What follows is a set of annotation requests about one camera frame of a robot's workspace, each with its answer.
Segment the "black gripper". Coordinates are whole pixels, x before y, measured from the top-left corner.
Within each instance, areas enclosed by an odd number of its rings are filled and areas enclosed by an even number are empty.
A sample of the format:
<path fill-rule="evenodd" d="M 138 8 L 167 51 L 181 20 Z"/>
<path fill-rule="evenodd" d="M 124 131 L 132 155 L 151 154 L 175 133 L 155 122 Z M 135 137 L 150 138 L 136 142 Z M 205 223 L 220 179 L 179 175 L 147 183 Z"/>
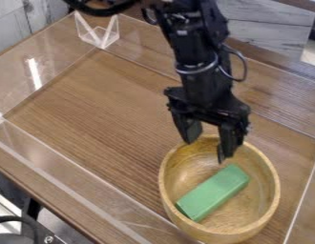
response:
<path fill-rule="evenodd" d="M 233 94 L 234 79 L 228 53 L 175 56 L 181 87 L 165 89 L 169 109 L 182 140 L 191 144 L 201 133 L 201 122 L 218 126 L 218 162 L 230 158 L 249 133 L 249 105 Z"/>

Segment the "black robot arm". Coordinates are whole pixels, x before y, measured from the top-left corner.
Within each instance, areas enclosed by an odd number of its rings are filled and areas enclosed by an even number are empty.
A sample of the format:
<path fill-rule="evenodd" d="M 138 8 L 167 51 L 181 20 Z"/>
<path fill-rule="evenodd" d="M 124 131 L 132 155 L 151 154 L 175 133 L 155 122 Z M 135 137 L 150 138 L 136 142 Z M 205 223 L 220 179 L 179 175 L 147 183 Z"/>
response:
<path fill-rule="evenodd" d="M 218 160 L 230 158 L 249 133 L 249 105 L 233 94 L 233 84 L 246 80 L 232 73 L 230 56 L 241 53 L 225 40 L 228 19 L 217 0 L 108 0 L 107 8 L 94 8 L 83 0 L 64 0 L 83 13 L 108 17 L 134 6 L 144 21 L 157 25 L 174 54 L 182 85 L 165 89 L 169 110 L 182 140 L 191 144 L 205 123 L 218 127 Z"/>

